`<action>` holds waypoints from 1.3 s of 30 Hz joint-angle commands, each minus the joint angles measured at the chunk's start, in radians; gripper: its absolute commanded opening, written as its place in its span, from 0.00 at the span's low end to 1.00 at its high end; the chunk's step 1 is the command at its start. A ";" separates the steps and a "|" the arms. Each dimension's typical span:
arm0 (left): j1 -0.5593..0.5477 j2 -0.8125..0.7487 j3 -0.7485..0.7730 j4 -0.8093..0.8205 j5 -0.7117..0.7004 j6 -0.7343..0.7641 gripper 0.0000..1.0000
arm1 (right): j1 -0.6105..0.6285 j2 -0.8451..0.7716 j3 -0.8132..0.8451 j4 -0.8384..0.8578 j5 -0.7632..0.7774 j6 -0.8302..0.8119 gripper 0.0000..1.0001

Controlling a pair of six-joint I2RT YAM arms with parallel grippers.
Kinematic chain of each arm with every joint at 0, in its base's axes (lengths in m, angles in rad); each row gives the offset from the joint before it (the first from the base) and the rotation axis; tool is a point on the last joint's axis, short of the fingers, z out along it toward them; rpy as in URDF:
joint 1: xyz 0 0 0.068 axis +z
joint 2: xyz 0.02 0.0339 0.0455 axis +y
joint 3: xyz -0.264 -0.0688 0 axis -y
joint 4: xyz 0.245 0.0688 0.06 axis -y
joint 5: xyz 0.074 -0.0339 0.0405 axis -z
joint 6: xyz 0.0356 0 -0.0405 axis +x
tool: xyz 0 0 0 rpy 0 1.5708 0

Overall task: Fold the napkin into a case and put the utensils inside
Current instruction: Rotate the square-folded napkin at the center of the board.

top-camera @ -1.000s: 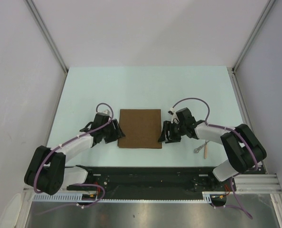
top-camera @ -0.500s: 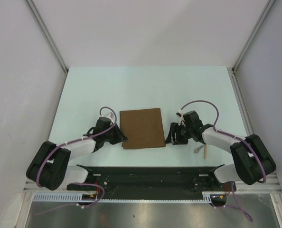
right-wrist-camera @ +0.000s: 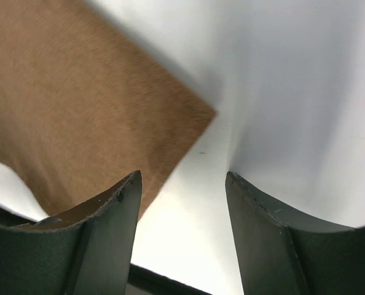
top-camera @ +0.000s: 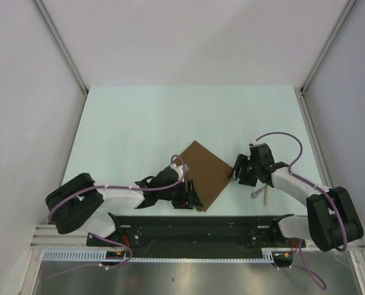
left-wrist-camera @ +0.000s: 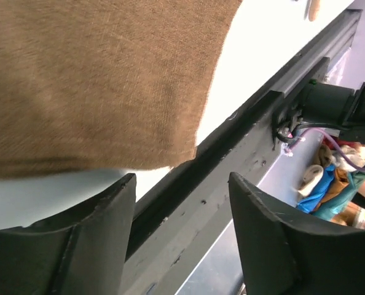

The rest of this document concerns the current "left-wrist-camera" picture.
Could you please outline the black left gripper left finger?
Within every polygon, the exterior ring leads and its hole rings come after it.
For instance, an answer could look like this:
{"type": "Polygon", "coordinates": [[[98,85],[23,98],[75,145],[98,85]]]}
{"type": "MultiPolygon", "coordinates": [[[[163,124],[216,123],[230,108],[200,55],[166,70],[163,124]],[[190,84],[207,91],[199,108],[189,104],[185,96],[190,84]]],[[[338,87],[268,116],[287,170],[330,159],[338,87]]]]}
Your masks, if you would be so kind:
{"type": "Polygon", "coordinates": [[[61,213],[0,230],[0,294],[117,294],[135,200],[129,173],[61,213]]]}

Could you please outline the brown cloth napkin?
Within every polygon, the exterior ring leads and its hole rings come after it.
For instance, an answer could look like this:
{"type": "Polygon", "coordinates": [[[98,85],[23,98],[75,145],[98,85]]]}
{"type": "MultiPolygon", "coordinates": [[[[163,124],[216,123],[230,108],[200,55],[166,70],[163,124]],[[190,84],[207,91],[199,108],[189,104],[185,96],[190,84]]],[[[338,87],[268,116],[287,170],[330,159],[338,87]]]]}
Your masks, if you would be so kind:
{"type": "Polygon", "coordinates": [[[0,179],[195,158],[240,1],[0,1],[0,179]]]}

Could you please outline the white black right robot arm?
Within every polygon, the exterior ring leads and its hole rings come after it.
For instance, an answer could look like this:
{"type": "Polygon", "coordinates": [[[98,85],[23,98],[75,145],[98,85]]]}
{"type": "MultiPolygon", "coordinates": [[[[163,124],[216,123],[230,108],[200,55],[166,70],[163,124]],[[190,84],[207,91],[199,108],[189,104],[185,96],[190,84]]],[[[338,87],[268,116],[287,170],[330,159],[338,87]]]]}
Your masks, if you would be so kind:
{"type": "Polygon", "coordinates": [[[342,141],[365,144],[365,83],[358,90],[311,82],[299,94],[303,120],[338,129],[342,141]]]}

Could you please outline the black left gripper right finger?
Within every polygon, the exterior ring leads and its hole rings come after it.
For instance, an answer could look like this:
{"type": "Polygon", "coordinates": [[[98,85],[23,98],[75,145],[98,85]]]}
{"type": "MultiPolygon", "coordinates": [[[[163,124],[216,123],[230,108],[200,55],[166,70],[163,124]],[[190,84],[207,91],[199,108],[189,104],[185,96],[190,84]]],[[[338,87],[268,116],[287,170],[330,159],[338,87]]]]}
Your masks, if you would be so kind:
{"type": "Polygon", "coordinates": [[[365,294],[365,230],[303,213],[235,172],[229,197],[248,294],[365,294]]]}

